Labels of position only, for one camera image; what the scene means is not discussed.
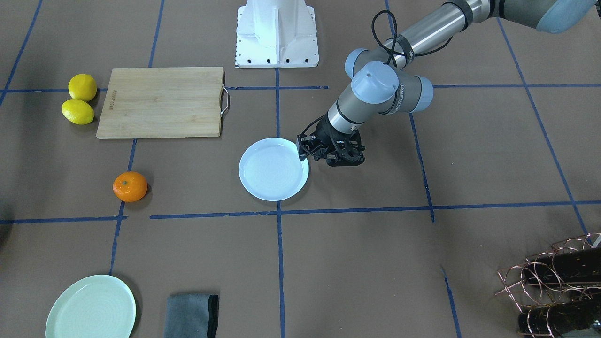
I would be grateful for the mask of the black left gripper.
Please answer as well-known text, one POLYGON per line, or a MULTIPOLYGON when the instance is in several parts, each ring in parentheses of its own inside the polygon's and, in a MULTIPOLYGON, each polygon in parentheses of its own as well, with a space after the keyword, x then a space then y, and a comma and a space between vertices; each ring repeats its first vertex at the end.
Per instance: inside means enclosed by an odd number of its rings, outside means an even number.
POLYGON ((303 162, 307 157, 313 157, 315 161, 326 160, 332 146, 329 135, 334 129, 326 115, 307 125, 296 137, 299 160, 303 162))

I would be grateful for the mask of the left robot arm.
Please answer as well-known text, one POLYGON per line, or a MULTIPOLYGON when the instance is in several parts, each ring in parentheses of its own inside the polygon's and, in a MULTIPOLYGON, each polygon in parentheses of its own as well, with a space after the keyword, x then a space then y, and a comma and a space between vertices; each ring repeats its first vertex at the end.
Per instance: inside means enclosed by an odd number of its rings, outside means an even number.
POLYGON ((356 49, 344 69, 350 84, 330 109, 302 132, 296 144, 300 161, 312 157, 329 166, 364 162, 359 127, 375 115, 416 113, 429 107, 433 85, 404 68, 420 56, 440 51, 455 34, 474 23, 501 18, 539 32, 559 34, 578 23, 596 0, 447 0, 441 7, 374 49, 356 49))

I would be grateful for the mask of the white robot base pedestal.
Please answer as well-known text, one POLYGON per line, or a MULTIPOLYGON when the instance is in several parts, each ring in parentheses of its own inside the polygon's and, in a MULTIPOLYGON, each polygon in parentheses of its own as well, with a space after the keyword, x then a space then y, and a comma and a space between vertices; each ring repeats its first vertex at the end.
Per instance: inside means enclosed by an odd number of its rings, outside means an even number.
POLYGON ((235 66, 317 67, 316 14, 304 0, 248 0, 238 8, 235 66))

